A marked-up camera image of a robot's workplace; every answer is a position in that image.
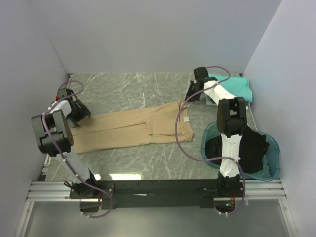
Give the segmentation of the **beige t-shirt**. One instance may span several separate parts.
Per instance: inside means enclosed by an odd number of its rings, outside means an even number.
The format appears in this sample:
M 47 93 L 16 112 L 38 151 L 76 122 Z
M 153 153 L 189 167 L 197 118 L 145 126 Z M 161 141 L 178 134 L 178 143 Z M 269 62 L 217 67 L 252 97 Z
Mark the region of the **beige t-shirt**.
M 72 128 L 78 154 L 117 148 L 191 142 L 188 107 L 175 101 L 156 107 L 91 116 Z

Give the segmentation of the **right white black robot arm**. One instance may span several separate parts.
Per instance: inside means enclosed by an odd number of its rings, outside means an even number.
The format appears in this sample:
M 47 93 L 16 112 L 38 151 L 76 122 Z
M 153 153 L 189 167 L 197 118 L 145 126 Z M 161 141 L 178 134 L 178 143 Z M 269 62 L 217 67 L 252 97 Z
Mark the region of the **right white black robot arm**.
M 194 76 L 195 81 L 191 81 L 185 101 L 198 101 L 200 94 L 205 93 L 217 105 L 216 125 L 221 135 L 222 152 L 210 159 L 221 161 L 217 190 L 229 194 L 243 190 L 238 161 L 240 142 L 247 126 L 245 99 L 229 93 L 221 85 L 228 78 L 218 81 L 210 77 L 207 67 L 194 69 Z

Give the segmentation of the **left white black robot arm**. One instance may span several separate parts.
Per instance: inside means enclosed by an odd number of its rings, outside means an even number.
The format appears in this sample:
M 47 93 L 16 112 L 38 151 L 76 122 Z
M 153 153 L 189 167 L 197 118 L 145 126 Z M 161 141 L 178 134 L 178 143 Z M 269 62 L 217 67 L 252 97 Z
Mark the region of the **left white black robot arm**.
M 71 175 L 72 182 L 66 181 L 64 185 L 85 197 L 92 197 L 97 192 L 95 178 L 74 150 L 71 128 L 80 127 L 79 122 L 90 116 L 90 110 L 73 90 L 61 88 L 47 111 L 31 118 L 40 152 L 59 161 Z

